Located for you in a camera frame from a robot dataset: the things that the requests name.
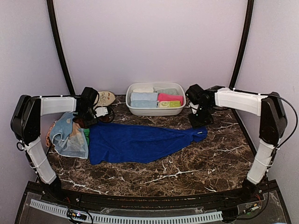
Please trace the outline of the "royal blue microfiber towel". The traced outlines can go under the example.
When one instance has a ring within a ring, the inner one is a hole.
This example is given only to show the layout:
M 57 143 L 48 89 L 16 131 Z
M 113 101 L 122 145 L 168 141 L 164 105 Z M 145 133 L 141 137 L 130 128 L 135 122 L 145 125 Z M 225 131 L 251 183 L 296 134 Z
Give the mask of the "royal blue microfiber towel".
M 98 123 L 90 128 L 89 159 L 101 162 L 149 163 L 180 151 L 207 137 L 207 129 L 184 130 L 163 127 Z

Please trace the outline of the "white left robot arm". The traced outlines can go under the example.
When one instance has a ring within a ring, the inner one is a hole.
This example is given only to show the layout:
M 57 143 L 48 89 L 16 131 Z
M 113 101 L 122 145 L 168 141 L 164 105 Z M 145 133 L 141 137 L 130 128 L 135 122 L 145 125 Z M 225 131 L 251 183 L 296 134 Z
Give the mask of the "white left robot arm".
M 19 141 L 17 145 L 21 145 L 19 150 L 25 151 L 41 182 L 48 185 L 61 183 L 41 143 L 41 117 L 70 112 L 87 122 L 93 122 L 96 120 L 94 106 L 99 98 L 99 93 L 91 87 L 85 87 L 80 95 L 20 96 L 10 127 Z

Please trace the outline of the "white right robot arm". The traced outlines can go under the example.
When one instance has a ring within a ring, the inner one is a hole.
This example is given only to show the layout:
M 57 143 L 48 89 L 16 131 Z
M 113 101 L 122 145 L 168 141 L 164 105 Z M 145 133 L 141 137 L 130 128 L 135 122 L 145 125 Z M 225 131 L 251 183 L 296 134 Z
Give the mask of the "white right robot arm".
M 243 189 L 238 193 L 242 202 L 249 202 L 256 196 L 255 187 L 272 166 L 288 124 L 282 98 L 277 92 L 253 93 L 218 85 L 204 90 L 198 84 L 190 86 L 185 96 L 192 107 L 189 121 L 193 128 L 212 124 L 216 108 L 234 109 L 257 117 L 258 148 Z

